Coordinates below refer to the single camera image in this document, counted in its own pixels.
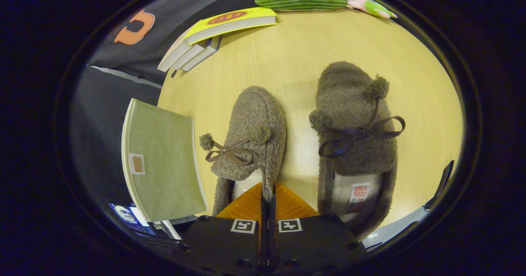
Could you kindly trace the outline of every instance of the white sticker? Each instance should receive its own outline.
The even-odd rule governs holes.
[[[234,220],[231,228],[231,232],[254,234],[256,229],[255,220]]]
[[[353,190],[351,192],[350,203],[360,203],[367,200],[369,190],[371,188],[370,183],[355,183],[353,184]]]
[[[144,169],[144,156],[141,154],[130,153],[130,171],[132,174],[142,174],[145,175],[146,171]]]
[[[280,233],[300,232],[301,223],[299,222],[299,218],[294,220],[278,220],[278,231]]]

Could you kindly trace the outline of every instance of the black background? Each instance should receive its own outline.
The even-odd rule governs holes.
[[[3,274],[165,274],[98,231],[61,180],[53,149],[60,76],[86,37],[130,1],[2,0]],[[444,31],[473,71],[484,117],[481,162],[459,205],[428,236],[353,272],[521,274],[524,171],[515,162],[524,156],[524,3],[404,1]]]

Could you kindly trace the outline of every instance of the green book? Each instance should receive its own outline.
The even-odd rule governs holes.
[[[122,127],[122,168],[133,202],[148,222],[208,210],[190,117],[132,98]]]

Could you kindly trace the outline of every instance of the book stack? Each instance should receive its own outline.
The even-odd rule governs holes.
[[[167,72],[170,68],[190,71],[218,50],[222,34],[273,24],[276,24],[276,13],[262,7],[237,10],[200,20],[175,40],[157,69],[162,72]]]

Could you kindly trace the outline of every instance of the orange letter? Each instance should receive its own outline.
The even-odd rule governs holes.
[[[113,43],[122,42],[125,45],[133,45],[137,44],[141,39],[143,39],[143,37],[150,31],[155,22],[155,16],[144,12],[144,10],[145,9],[138,12],[137,15],[135,15],[130,20],[130,23],[133,21],[142,22],[143,26],[141,27],[141,29],[139,29],[139,31],[137,32],[131,32],[128,30],[128,26],[125,26],[115,37]]]

